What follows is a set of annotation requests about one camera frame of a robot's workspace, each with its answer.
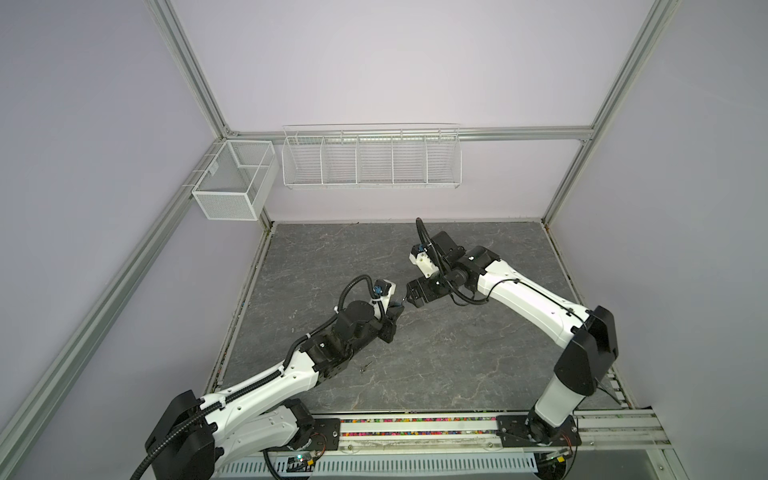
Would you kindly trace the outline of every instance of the aluminum frame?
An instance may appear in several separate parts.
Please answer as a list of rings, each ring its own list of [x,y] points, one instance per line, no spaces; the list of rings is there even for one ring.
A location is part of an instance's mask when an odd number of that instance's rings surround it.
[[[497,415],[527,415],[528,412],[342,412],[313,416],[342,419],[339,450],[349,453],[451,453],[451,452],[550,452],[553,447],[506,449],[496,435]],[[656,413],[643,410],[577,410],[580,450],[671,449],[670,440]],[[435,417],[473,418],[454,421],[413,421]],[[398,435],[381,435],[398,432]],[[434,432],[450,432],[436,435]]]
[[[571,162],[570,167],[568,167],[563,180],[552,197],[552,201],[547,207],[547,211],[542,219],[545,225],[552,223],[555,215],[563,206],[568,193],[576,183],[585,164],[594,153],[595,147],[608,130],[611,121],[621,106],[621,102],[627,96],[634,80],[637,78],[643,65],[645,65],[645,61],[653,52],[661,33],[669,25],[669,21],[677,11],[678,6],[680,6],[680,0],[656,0],[653,7],[651,7],[640,32],[634,39],[627,59],[624,60],[618,76],[611,85],[607,97],[594,118],[594,122],[592,122],[592,130],[594,132],[592,138],[581,141],[581,146],[576,152],[574,160]]]
[[[170,1],[145,1],[153,13],[174,60],[208,120],[214,136],[218,139],[272,140],[276,144],[282,143],[283,132],[238,133],[229,129]],[[654,3],[640,34],[635,39],[627,60],[591,126],[465,128],[459,139],[461,141],[581,140],[582,146],[558,187],[543,219],[545,224],[549,224],[559,211],[568,191],[591,156],[594,146],[603,136],[617,107],[652,52],[660,33],[677,10],[678,5],[679,0],[657,0]],[[220,140],[214,141],[163,213],[136,246],[129,259],[120,268],[107,289],[101,294],[67,345],[48,368],[48,371],[22,403],[21,408],[0,433],[0,480],[10,478],[18,470],[42,430],[55,414],[88,360],[93,356],[102,339],[131,298],[139,282],[181,222],[192,201],[191,188],[199,180],[201,170],[210,161],[208,157],[212,154],[212,149],[218,144],[220,144]],[[262,211],[260,218],[266,225],[271,225],[265,210]]]
[[[275,230],[277,229],[276,225],[272,225],[272,227],[270,227],[268,218],[264,219],[262,216],[260,219],[262,221],[263,233],[261,241],[259,242],[259,248],[256,252],[256,256],[253,258],[253,264],[250,268],[251,273],[246,279],[242,290],[240,291],[240,297],[237,300],[238,308],[235,309],[235,313],[232,317],[232,323],[230,324],[230,328],[227,330],[227,335],[224,338],[221,351],[219,351],[219,356],[216,360],[216,363],[214,364],[214,370],[208,379],[208,384],[206,384],[205,393],[214,393],[218,391],[223,385],[224,373],[227,371],[227,366],[230,362],[230,356],[228,353],[232,350],[235,345],[235,341],[237,340],[237,334],[240,332],[240,326],[243,324],[243,318],[245,318],[245,313],[250,306],[250,298],[253,295],[253,289],[256,286],[256,280],[259,278],[259,272],[264,265],[266,252],[270,248],[272,236],[275,234]]]
[[[403,130],[405,134],[437,134],[436,129],[413,128]],[[590,126],[564,126],[564,127],[485,127],[464,128],[458,132],[459,141],[505,141],[505,140],[589,140],[594,130]],[[367,137],[389,137],[391,131],[374,130],[321,130],[302,131],[302,136],[313,137],[339,137],[341,135],[364,134]],[[283,144],[286,139],[285,131],[262,132],[235,132],[228,137],[229,140],[268,140],[274,144]]]

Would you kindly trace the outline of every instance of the black joint housing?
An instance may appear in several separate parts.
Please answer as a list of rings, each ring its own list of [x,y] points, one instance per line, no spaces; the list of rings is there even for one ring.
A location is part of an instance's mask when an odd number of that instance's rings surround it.
[[[596,379],[608,373],[618,356],[614,315],[598,306],[566,345],[554,374],[571,391],[589,396],[598,389]]]
[[[467,280],[465,285],[474,293],[478,289],[478,279],[486,274],[485,269],[488,265],[500,259],[499,255],[496,255],[487,248],[477,246],[458,259],[456,266],[466,272]]]
[[[392,305],[386,310],[386,317],[382,321],[382,329],[379,338],[387,343],[392,343],[397,332],[397,319],[406,308],[402,305]]]
[[[421,252],[425,252],[425,251],[427,251],[427,249],[424,247],[424,245],[420,243],[418,245],[414,245],[413,247],[411,247],[411,254],[414,257],[417,257]]]
[[[333,324],[333,333],[343,343],[359,338],[363,334],[371,320],[376,317],[373,314],[373,305],[362,300],[350,302],[344,310],[339,312],[339,317]]]
[[[299,431],[288,442],[288,446],[294,450],[301,449],[310,441],[310,435],[312,435],[315,427],[315,419],[299,399],[288,399],[283,402],[283,406],[293,413],[293,416],[296,417],[296,426],[299,427]]]
[[[392,284],[386,280],[376,279],[376,282],[373,283],[373,291],[378,293],[380,296],[389,295],[389,289],[391,287]]]
[[[176,425],[200,411],[202,403],[187,390],[170,401],[152,434],[144,443],[150,452]],[[195,422],[172,440],[152,462],[157,480],[208,480],[214,474],[216,459],[223,452],[214,448],[214,428],[205,418]]]
[[[456,260],[464,256],[464,247],[456,245],[450,235],[446,232],[438,232],[432,237],[432,245],[435,246],[437,254],[442,258],[443,263],[446,263],[449,267],[453,267]],[[432,262],[437,265],[437,259],[433,258]]]

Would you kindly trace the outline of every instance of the gray stone surface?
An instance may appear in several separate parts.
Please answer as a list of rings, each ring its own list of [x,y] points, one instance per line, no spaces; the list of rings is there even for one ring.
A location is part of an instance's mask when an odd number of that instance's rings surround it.
[[[538,223],[429,223],[467,249],[483,245],[552,292],[572,300]],[[342,288],[368,273],[398,285],[419,276],[408,255],[413,223],[281,224],[276,228],[236,339],[225,385],[284,358],[302,333],[333,314]],[[359,284],[347,296],[365,300]],[[421,309],[406,304],[394,342],[375,340],[333,379],[300,395],[310,411],[520,409],[535,403],[561,350],[517,313],[490,302],[458,307],[445,297]],[[604,393],[583,409],[615,408]]]

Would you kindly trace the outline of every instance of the cable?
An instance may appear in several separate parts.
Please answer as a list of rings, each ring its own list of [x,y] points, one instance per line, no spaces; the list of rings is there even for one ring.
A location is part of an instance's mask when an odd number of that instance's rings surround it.
[[[445,282],[446,285],[448,285],[448,288],[452,291],[452,294],[455,293],[460,299],[464,300],[469,305],[483,305],[487,303],[491,299],[491,293],[493,293],[493,289],[496,288],[496,286],[500,283],[504,282],[515,282],[520,283],[522,285],[525,285],[529,289],[533,290],[534,292],[538,293],[539,295],[543,296],[545,299],[549,300],[550,302],[554,303],[555,305],[559,306],[566,312],[568,312],[569,315],[575,316],[582,325],[585,325],[584,319],[582,319],[580,316],[576,315],[576,313],[573,312],[573,309],[567,308],[566,306],[560,304],[560,302],[552,299],[551,297],[547,296],[543,292],[541,292],[539,289],[528,285],[526,282],[520,280],[519,278],[507,278],[503,280],[499,280],[497,283],[495,283],[491,289],[488,291],[488,295],[485,296],[485,298],[481,299],[475,299],[474,297],[466,296],[464,293],[462,293],[456,286],[454,286],[450,280],[445,278],[445,266],[442,263],[442,258],[438,255],[437,249],[435,248],[435,245],[432,243],[432,238],[429,236],[429,232],[427,231],[426,226],[424,225],[424,221],[421,218],[416,219],[416,231],[419,233],[419,239],[422,241],[422,243],[425,244],[427,248],[427,253],[431,254],[431,257],[434,258],[437,261],[437,268],[438,272],[440,274],[440,278]],[[456,299],[453,298],[453,295],[451,295],[451,298],[453,299],[453,303],[459,306],[459,303],[456,302]]]
[[[341,291],[341,295],[339,296],[339,305],[338,310],[342,311],[344,310],[344,300],[346,299],[346,294],[349,293],[349,291],[358,283],[365,280],[368,283],[368,293],[370,293],[372,299],[379,298],[379,295],[373,291],[373,280],[371,280],[371,277],[369,275],[360,275],[356,276],[352,279],[351,282],[347,283],[347,285],[344,287],[344,290]]]
[[[325,330],[331,323],[336,321],[336,318],[337,318],[337,315],[330,317],[328,320],[323,322],[322,325],[315,328],[312,332],[296,339],[296,341],[294,341],[291,344],[290,348],[288,349],[288,353],[286,354],[286,359],[283,360],[283,371],[288,368],[288,365],[290,364],[290,360],[293,358],[293,354],[296,352],[296,349],[299,348],[299,345],[301,345],[302,343],[306,342],[308,339],[314,337],[318,333]]]
[[[374,303],[379,306],[379,314],[380,314],[380,318],[379,319],[383,321],[384,320],[384,315],[386,315],[386,313],[384,313],[384,305],[382,304],[381,300],[379,300],[378,302],[374,302]]]
[[[458,306],[467,306],[469,303],[459,303],[456,301],[456,297],[453,296],[453,292],[448,292],[448,295],[451,296],[451,300],[453,300],[453,303],[455,303]]]
[[[234,400],[237,400],[241,396],[247,394],[248,392],[252,392],[255,389],[258,389],[261,386],[266,385],[267,383],[271,382],[272,380],[276,379],[279,376],[280,376],[280,371],[275,370],[274,372],[263,377],[262,379],[258,379],[256,382],[253,382],[248,386],[244,386],[242,389],[227,395],[225,397],[225,401],[226,403],[229,403]],[[199,412],[192,415],[189,419],[186,419],[179,425],[175,426],[174,429],[171,430],[170,433],[165,436],[162,442],[158,443],[157,446],[155,446],[151,452],[147,453],[147,456],[144,458],[144,460],[142,460],[139,466],[136,468],[136,470],[134,470],[134,474],[131,475],[131,480],[139,480],[139,478],[141,478],[144,472],[147,471],[147,468],[149,468],[149,466],[152,465],[152,462],[154,462],[154,460],[160,455],[160,453],[163,450],[165,450],[166,447],[168,447],[168,444],[170,444],[176,437],[179,436],[179,434],[181,434],[184,430],[186,430],[190,425],[193,425],[195,422],[199,421],[206,415],[212,412],[215,412],[220,408],[221,408],[221,402],[212,403],[205,409],[200,410]]]
[[[571,439],[568,438],[568,435],[563,435],[563,438],[565,439],[565,443],[568,443],[568,451],[571,453],[571,455],[573,455],[574,446],[571,444]]]
[[[578,432],[578,417],[576,415],[574,415],[574,421],[576,422],[576,431]],[[571,466],[568,467],[568,470],[565,472],[565,475],[563,475],[563,478],[561,478],[560,480],[565,480],[565,478],[568,477],[568,474],[571,473],[571,470],[574,467],[574,463],[576,463],[576,455],[577,454],[578,454],[578,444],[576,445],[576,448],[574,449],[574,458],[571,459]]]
[[[323,456],[323,453],[326,452],[326,447],[328,446],[328,438],[324,434],[322,434],[320,432],[314,432],[312,435],[310,435],[310,438],[312,438],[315,435],[319,435],[319,436],[323,437],[323,451],[320,452],[320,455],[318,455],[317,457],[313,458],[313,460],[315,462],[317,462],[318,460],[320,460],[320,457]]]
[[[144,472],[147,471],[147,468],[149,468],[149,465],[152,465],[152,462],[154,462],[154,460],[159,456],[159,454],[163,450],[165,450],[165,447],[167,447],[169,443],[171,443],[176,437],[178,437],[180,433],[186,430],[187,427],[194,424],[195,422],[197,422],[204,416],[208,415],[209,413],[215,412],[220,408],[221,408],[220,402],[211,404],[210,406],[206,407],[203,410],[200,410],[198,413],[195,413],[190,418],[184,420],[182,423],[174,427],[174,429],[171,430],[168,435],[166,435],[166,437],[163,439],[162,442],[157,444],[157,446],[153,448],[151,452],[147,453],[147,456],[144,458],[144,460],[142,460],[139,466],[136,467],[136,470],[134,470],[134,474],[131,475],[131,480],[139,480],[141,476],[144,474]]]
[[[272,465],[272,461],[270,460],[269,454],[266,453],[266,449],[262,450],[261,452],[264,454],[264,463],[266,463],[266,469],[270,471],[272,478],[275,480],[286,480],[285,478],[281,477],[279,473],[277,473],[277,470],[275,470],[275,467]]]
[[[600,380],[598,380],[598,379],[595,379],[595,381],[598,383],[598,388],[599,388],[600,390],[602,390],[603,392],[606,392],[606,393],[608,394],[608,396],[609,396],[609,397],[611,397],[611,398],[614,400],[614,402],[616,402],[616,403],[618,403],[619,405],[621,405],[621,400],[619,400],[619,399],[616,397],[616,395],[614,395],[613,393],[609,392],[609,391],[608,391],[608,389],[605,387],[605,385],[603,385],[603,383],[602,383]]]

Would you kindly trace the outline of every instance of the white wire basket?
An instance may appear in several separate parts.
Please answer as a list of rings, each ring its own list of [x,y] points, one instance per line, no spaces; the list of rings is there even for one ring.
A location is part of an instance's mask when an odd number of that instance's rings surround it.
[[[458,187],[462,182],[458,125],[339,127],[284,128],[287,187]]]
[[[210,220],[259,220],[279,169],[271,141],[227,140],[192,194]]]

